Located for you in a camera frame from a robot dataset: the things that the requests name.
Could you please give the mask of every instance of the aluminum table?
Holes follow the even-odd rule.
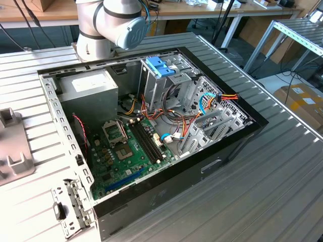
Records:
[[[132,51],[185,46],[269,120],[238,157],[109,238],[140,241],[316,241],[323,233],[322,137],[193,33],[150,37]],[[0,187],[1,241],[65,241],[50,188],[73,175],[36,70],[77,63],[71,47],[0,55],[0,108],[23,116],[36,166]],[[71,241],[99,241],[89,228]]]

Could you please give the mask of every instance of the cardboard box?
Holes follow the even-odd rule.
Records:
[[[277,5],[277,1],[275,0],[256,0],[258,3],[260,3],[261,5],[264,5],[266,7],[273,7]]]
[[[54,2],[55,0],[25,0],[25,3],[28,8],[33,12],[45,12],[45,10]],[[21,0],[17,0],[21,9],[25,9]],[[16,5],[12,0],[1,0],[1,5],[15,7]]]
[[[286,100],[288,86],[278,89],[274,96],[282,103]],[[323,134],[323,98],[305,84],[292,85],[286,106],[313,129]]]

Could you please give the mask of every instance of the power cable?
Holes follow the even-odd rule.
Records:
[[[26,18],[26,16],[25,16],[25,14],[24,14],[24,12],[21,10],[21,7],[20,7],[20,6],[19,6],[19,4],[17,3],[17,0],[13,0],[13,1],[14,1],[14,3],[15,3],[16,7],[18,8],[19,12],[21,13],[22,17],[24,18],[24,20],[25,20],[25,22],[26,22],[26,24],[27,24],[27,26],[28,26],[28,28],[29,28],[30,34],[31,34],[32,38],[34,39],[34,41],[35,41],[35,43],[36,43],[36,45],[37,45],[38,49],[40,49],[39,44],[38,44],[38,42],[37,42],[37,40],[36,40],[36,38],[35,38],[34,33],[32,32],[32,29],[31,29],[31,27],[30,27],[30,24],[29,24],[29,22],[28,22],[28,20],[27,20],[27,18]]]
[[[42,26],[40,25],[39,20],[37,19],[36,15],[34,15],[34,13],[30,10],[30,8],[28,8],[28,6],[25,3],[25,0],[21,0],[22,4],[24,5],[25,9],[27,10],[27,13],[29,14],[29,16],[31,17],[32,21],[35,23],[35,25],[37,25],[40,28],[40,31],[46,36],[46,38],[49,40],[49,42],[52,44],[52,46],[54,48],[56,48],[56,46],[54,45],[54,43],[52,42],[52,40],[49,38],[49,36],[45,33],[45,31],[43,30]]]
[[[2,24],[0,24],[0,28],[3,30],[3,32],[5,33],[5,35],[12,41],[14,42],[14,44],[16,46],[18,46],[19,48],[21,48],[23,51],[26,51],[23,47],[21,47],[20,44],[18,44],[11,36],[10,34],[5,30],[5,28],[2,26]]]

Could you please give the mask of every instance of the blue connector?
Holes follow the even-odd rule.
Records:
[[[126,178],[123,178],[120,181],[117,181],[116,183],[113,183],[105,188],[105,192],[116,189],[118,187],[121,187],[122,185],[126,184],[127,182],[130,182],[138,177],[140,177],[141,173],[145,170],[145,168],[141,168],[139,171],[127,176]]]
[[[158,56],[147,58],[146,63],[159,77],[167,77],[175,74],[175,71],[169,69],[166,62],[163,62]]]

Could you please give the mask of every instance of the blue wire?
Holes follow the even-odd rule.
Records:
[[[205,114],[205,110],[204,110],[204,108],[203,108],[203,105],[202,105],[202,99],[203,99],[203,97],[204,96],[206,96],[206,95],[208,95],[208,96],[211,96],[211,97],[217,97],[216,95],[214,95],[213,93],[210,93],[210,92],[206,92],[206,93],[204,93],[202,96],[201,96],[201,98],[200,98],[200,102],[199,102],[199,107],[200,107],[200,109],[201,109],[201,111],[202,111],[202,113],[203,114]]]
[[[168,133],[166,133],[166,134],[163,134],[162,136],[161,136],[161,140],[163,140],[164,138],[166,138],[168,135],[171,135],[171,134],[168,134]]]
[[[150,28],[150,14],[149,14],[149,10],[148,10],[148,8],[147,8],[147,6],[143,3],[143,1],[142,0],[140,0],[141,1],[141,4],[145,7],[145,9],[146,9],[146,13],[147,13],[147,15],[148,15],[148,29],[147,29],[147,31],[146,31],[146,33],[148,32],[148,30],[149,30],[149,28]]]

